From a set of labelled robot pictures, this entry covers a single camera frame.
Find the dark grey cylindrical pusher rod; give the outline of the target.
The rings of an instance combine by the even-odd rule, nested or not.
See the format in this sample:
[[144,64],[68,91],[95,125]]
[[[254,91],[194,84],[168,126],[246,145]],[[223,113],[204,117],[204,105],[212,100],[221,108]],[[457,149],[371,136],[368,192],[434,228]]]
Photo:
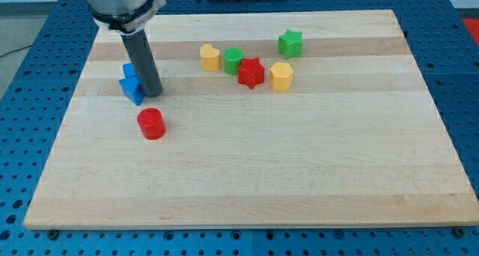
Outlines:
[[147,97],[158,97],[163,87],[145,31],[122,35],[121,38],[143,92]]

